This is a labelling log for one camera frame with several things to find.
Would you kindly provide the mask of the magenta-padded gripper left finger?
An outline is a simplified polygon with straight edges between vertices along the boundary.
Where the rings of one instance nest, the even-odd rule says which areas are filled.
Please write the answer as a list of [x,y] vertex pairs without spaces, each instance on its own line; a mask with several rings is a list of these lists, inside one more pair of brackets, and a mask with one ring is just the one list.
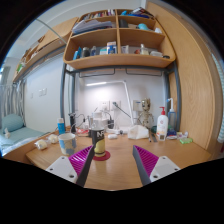
[[83,187],[85,185],[93,157],[94,147],[88,146],[70,157],[59,157],[47,168],[47,171]]

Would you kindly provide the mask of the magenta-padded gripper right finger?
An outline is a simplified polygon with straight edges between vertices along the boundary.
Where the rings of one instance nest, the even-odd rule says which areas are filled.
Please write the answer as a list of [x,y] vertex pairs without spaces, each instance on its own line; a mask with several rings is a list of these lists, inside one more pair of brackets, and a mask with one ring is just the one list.
[[180,170],[167,156],[158,157],[140,146],[133,146],[133,157],[143,186]]

